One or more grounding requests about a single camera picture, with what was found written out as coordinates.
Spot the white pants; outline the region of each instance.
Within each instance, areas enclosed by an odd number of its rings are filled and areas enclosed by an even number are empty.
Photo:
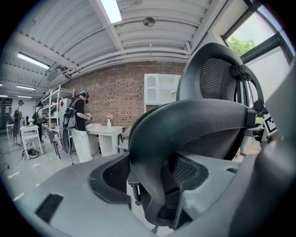
[[[81,163],[93,160],[86,131],[71,129],[74,146]]]
[[[24,126],[25,126],[25,125],[24,125],[24,120],[21,119],[21,120],[19,121],[19,128],[24,127]],[[20,145],[23,144],[23,142],[22,142],[22,138],[21,138],[21,135],[20,135],[20,130],[18,131],[17,142],[18,142],[18,144],[20,144]]]

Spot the white shelving unit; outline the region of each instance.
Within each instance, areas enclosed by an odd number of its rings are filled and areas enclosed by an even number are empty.
[[[61,133],[60,133],[61,121],[59,121],[60,101],[63,98],[66,98],[69,96],[74,97],[74,93],[75,93],[75,90],[64,89],[64,88],[61,88],[61,85],[59,85],[57,90],[53,91],[52,93],[50,93],[49,96],[42,99],[42,103],[47,104],[43,107],[42,113],[45,112],[48,114],[46,119],[49,120],[49,127],[51,128],[51,130],[58,132],[59,137],[61,137]],[[52,128],[51,125],[54,122],[56,122],[56,126],[55,128]]]
[[[176,101],[180,75],[145,74],[144,110],[146,106],[163,105]]]

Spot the flower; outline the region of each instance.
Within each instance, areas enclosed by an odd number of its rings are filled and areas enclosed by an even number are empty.
[[[107,114],[106,119],[112,120],[113,119],[113,115],[112,114]]]

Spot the white table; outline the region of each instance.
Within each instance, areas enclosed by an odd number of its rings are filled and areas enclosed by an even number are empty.
[[[28,155],[28,151],[26,148],[26,139],[32,139],[32,138],[37,138],[37,144],[41,150],[41,153],[43,154],[43,150],[42,150],[42,146],[41,146],[41,142],[40,142],[40,138],[39,138],[39,133],[38,133],[38,129],[39,127],[34,125],[34,126],[26,126],[26,127],[21,127],[19,130],[21,132],[21,136],[22,136],[22,141],[23,141],[23,146],[24,146],[24,150],[25,153],[27,155],[28,160],[30,159],[29,155]]]
[[[6,131],[7,131],[8,140],[10,140],[9,139],[9,134],[11,134],[11,136],[13,137],[13,131],[12,131],[13,126],[14,126],[14,124],[7,124],[6,125]]]
[[[97,126],[87,128],[88,141],[91,154],[99,152],[98,142],[102,156],[109,156],[118,153],[118,135],[122,133],[124,127]]]

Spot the black t-shirt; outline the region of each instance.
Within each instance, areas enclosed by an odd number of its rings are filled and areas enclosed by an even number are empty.
[[[77,113],[84,113],[84,100],[78,99],[74,104],[74,109],[76,110],[75,119],[76,119],[76,127],[75,129],[79,131],[86,131],[85,121],[82,118],[77,116]]]

